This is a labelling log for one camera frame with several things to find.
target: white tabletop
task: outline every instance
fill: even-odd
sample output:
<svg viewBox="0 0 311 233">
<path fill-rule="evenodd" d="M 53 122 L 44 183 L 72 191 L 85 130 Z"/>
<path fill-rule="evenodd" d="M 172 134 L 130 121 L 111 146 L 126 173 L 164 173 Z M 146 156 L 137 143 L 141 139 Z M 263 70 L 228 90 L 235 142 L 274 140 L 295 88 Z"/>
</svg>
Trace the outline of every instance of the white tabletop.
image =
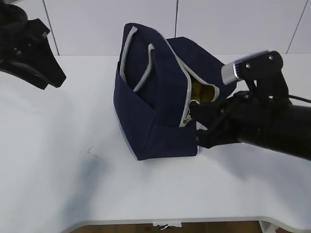
<svg viewBox="0 0 311 233">
<path fill-rule="evenodd" d="M 0 74 L 0 232 L 230 220 L 311 231 L 310 161 L 246 144 L 137 161 L 112 102 L 117 59 L 58 57 L 68 78 L 45 91 Z M 290 93 L 311 98 L 311 55 L 284 62 Z"/>
</svg>

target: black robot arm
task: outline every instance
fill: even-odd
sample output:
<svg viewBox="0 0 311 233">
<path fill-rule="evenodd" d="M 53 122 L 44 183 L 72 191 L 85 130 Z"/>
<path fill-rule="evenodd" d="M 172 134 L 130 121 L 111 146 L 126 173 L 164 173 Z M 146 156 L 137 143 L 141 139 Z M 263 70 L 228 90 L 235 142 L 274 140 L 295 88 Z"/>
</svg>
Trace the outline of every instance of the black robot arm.
<svg viewBox="0 0 311 233">
<path fill-rule="evenodd" d="M 275 51 L 225 65 L 224 83 L 244 80 L 249 90 L 224 101 L 191 102 L 191 117 L 207 127 L 197 131 L 198 145 L 244 142 L 310 160 L 311 108 L 290 102 L 297 97 L 289 95 L 282 67 L 282 57 Z"/>
<path fill-rule="evenodd" d="M 40 19 L 28 20 L 15 5 L 0 0 L 0 71 L 45 89 L 60 87 L 66 79 L 55 60 Z"/>
</svg>

